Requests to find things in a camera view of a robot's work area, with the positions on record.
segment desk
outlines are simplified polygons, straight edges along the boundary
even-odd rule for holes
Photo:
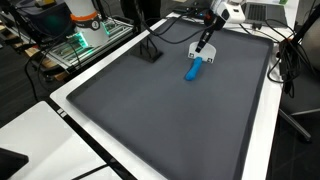
[[[45,102],[0,129],[0,147],[27,155],[11,179],[72,179],[106,164]],[[84,179],[120,177],[109,167]]]
[[[298,9],[299,0],[290,0],[286,5],[286,16],[290,27],[294,26],[294,21]],[[159,21],[152,29],[156,29],[165,20]],[[229,25],[226,27],[235,27],[237,25]],[[262,31],[274,35],[268,28],[263,28]],[[290,31],[282,29],[282,33],[289,35]],[[143,32],[127,44],[123,45],[112,54],[108,55],[100,62],[92,66],[87,71],[83,72],[75,79],[55,91],[50,95],[65,112],[67,112],[77,123],[79,123],[93,138],[95,138],[113,157],[115,157],[125,168],[127,168],[138,179],[164,179],[157,171],[148,166],[145,162],[139,159],[136,155],[126,149],[110,134],[101,129],[98,125],[92,122],[88,117],[73,107],[67,100],[66,96],[94,76],[97,72],[110,64],[112,61],[137,44],[141,39],[145,38],[149,33]],[[251,140],[248,148],[245,169],[243,178],[245,180],[260,180],[265,179],[269,156],[271,152],[273,134],[278,115],[278,108],[281,97],[281,86],[270,82],[267,78],[264,80],[263,89],[261,91],[259,106],[256,113],[255,123],[252,130]]]

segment metal stand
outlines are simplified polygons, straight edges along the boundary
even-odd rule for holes
[[[158,50],[156,45],[152,42],[152,40],[147,37],[147,44],[145,45],[143,42],[140,42],[138,46],[134,47],[132,51],[132,55],[144,59],[148,62],[154,63],[163,53]]]
[[[296,129],[306,139],[307,142],[311,142],[311,135],[295,119],[293,119],[293,117],[283,112],[282,109],[279,109],[279,115],[294,129]]]

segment blue object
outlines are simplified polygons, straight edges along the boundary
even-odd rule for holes
[[[193,65],[191,67],[191,69],[189,70],[189,72],[186,74],[186,80],[187,81],[192,81],[196,78],[197,72],[200,69],[200,66],[202,64],[202,58],[201,57],[197,57],[194,61],[193,61]]]

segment gray mat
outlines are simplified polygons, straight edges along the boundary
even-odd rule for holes
[[[164,37],[178,40],[201,28],[179,21]],[[168,179],[240,179],[273,43],[216,32],[214,63],[188,82],[188,46],[200,35],[179,45],[152,37],[164,52],[157,62],[127,53],[68,100]]]

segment floor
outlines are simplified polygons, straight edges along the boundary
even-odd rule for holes
[[[112,15],[122,15],[118,0],[107,0]],[[300,0],[297,21],[303,23],[312,0]],[[167,15],[178,3],[162,0],[162,16]],[[36,102],[31,86],[23,71],[27,58],[15,53],[10,47],[0,49],[0,128],[19,114],[26,111]],[[37,73],[29,67],[41,100],[48,100],[50,92],[63,85],[64,82],[45,83],[49,91],[43,89],[37,79]],[[304,143],[300,136],[284,120],[278,119],[274,136],[272,156],[270,158],[267,179],[270,180],[319,180],[320,179],[320,121],[300,120],[313,135],[311,144]]]

